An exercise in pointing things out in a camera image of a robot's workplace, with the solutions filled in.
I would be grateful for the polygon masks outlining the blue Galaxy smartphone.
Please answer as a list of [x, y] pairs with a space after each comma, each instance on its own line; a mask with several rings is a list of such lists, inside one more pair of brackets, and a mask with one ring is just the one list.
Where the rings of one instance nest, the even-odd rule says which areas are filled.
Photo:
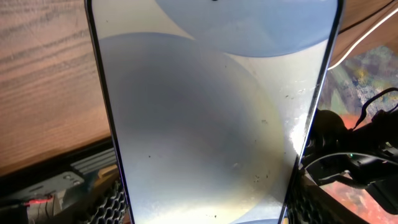
[[280, 223], [340, 0], [85, 2], [132, 223]]

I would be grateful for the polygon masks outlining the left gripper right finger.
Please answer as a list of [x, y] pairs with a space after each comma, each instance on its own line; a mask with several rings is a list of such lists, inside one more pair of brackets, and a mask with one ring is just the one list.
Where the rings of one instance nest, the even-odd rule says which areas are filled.
[[300, 172], [287, 196], [287, 219], [292, 224], [368, 224]]

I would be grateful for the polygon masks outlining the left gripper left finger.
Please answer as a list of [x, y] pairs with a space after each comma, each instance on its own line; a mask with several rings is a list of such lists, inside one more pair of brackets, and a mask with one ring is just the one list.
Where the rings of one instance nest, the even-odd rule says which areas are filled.
[[87, 224], [122, 224], [127, 213], [127, 199], [120, 180], [115, 181], [87, 211]]

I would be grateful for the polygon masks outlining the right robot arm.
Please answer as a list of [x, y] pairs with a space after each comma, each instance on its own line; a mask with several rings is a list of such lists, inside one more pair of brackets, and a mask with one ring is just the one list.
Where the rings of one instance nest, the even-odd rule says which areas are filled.
[[301, 170], [317, 185], [366, 190], [391, 215], [397, 214], [397, 107], [363, 122], [371, 103], [396, 91], [388, 88], [365, 102], [352, 128], [338, 114], [316, 110], [301, 160]]

